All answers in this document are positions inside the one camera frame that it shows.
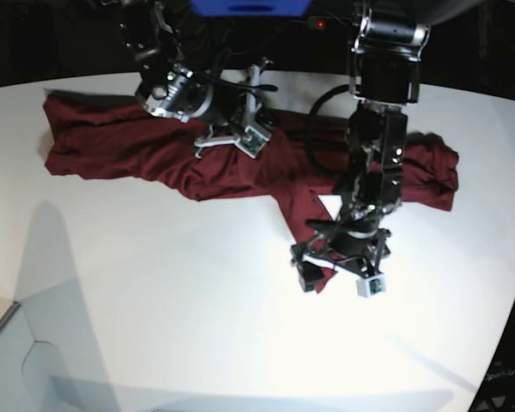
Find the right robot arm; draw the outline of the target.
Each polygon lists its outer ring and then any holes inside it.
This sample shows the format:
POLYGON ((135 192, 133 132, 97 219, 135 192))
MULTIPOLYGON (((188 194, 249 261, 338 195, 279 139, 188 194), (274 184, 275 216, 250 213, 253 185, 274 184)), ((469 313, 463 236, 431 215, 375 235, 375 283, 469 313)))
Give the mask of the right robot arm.
POLYGON ((252 159, 276 127, 262 94, 268 58, 250 65, 244 78, 221 77, 231 57, 227 32, 213 28, 189 1, 89 1, 94 11, 117 9, 119 31, 132 52, 141 82, 135 97, 156 118, 199 120, 207 131, 194 141, 195 156, 206 148, 233 145, 252 159))

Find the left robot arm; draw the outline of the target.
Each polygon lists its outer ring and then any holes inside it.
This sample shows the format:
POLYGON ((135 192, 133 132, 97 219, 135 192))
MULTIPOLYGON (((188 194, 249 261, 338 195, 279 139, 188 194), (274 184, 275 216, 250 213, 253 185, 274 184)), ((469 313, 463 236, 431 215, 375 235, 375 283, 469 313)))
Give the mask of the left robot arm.
POLYGON ((408 125, 403 108, 419 99, 421 54, 432 27, 476 5, 475 1, 354 2, 348 84, 323 94, 306 119, 305 141, 310 142, 324 103, 344 93, 358 101, 345 134, 345 171, 320 164, 312 148, 306 148, 311 164, 336 179, 334 192, 342 206, 332 221, 307 221, 312 237, 291 248, 304 291, 318 290, 326 270, 355 275, 363 297, 386 290, 380 264, 391 254, 386 244, 391 233, 381 221, 402 203, 408 125))

